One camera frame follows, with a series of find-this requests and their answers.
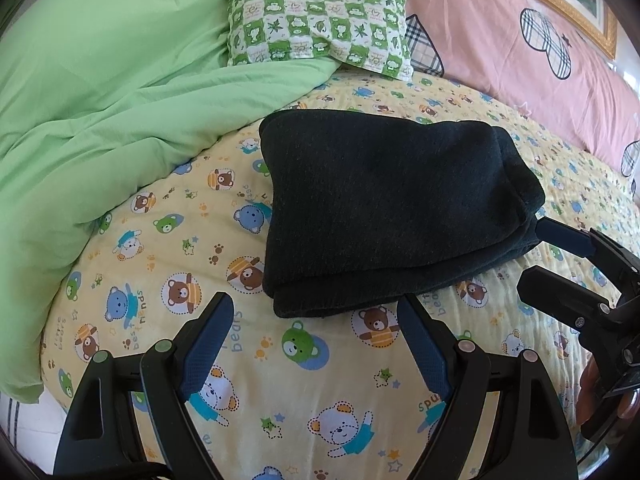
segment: gold picture frame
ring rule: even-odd
[[[551,7],[555,12],[566,18],[575,27],[580,29],[587,37],[603,51],[609,59],[616,57],[618,43],[618,20],[612,10],[605,4],[604,30],[598,30],[580,10],[576,9],[566,0],[540,0]]]

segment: pink pillow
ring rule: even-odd
[[[527,0],[408,0],[412,14],[447,78],[620,171],[625,147],[640,139],[640,102],[572,25],[553,13],[545,19]]]

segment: picture frame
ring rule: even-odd
[[[584,33],[609,58],[616,57],[618,20],[603,0],[589,10],[578,0],[539,0]]]

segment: bolt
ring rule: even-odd
[[[538,354],[536,354],[533,350],[527,348],[523,353],[522,357],[530,363],[535,363],[538,360]]]
[[[463,352],[470,354],[476,349],[476,345],[473,341],[469,341],[469,339],[463,339],[458,343],[458,348],[460,348]]]
[[[94,361],[97,363],[103,363],[107,360],[107,357],[109,357],[109,354],[107,354],[106,350],[98,350],[94,354]]]
[[[169,350],[171,350],[171,346],[171,341],[169,341],[168,339],[162,339],[154,345],[154,348],[157,352],[168,352]]]

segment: folded black blanket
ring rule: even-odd
[[[545,194],[502,128],[284,110],[260,144],[273,179],[262,284],[279,317],[428,292],[539,243]]]

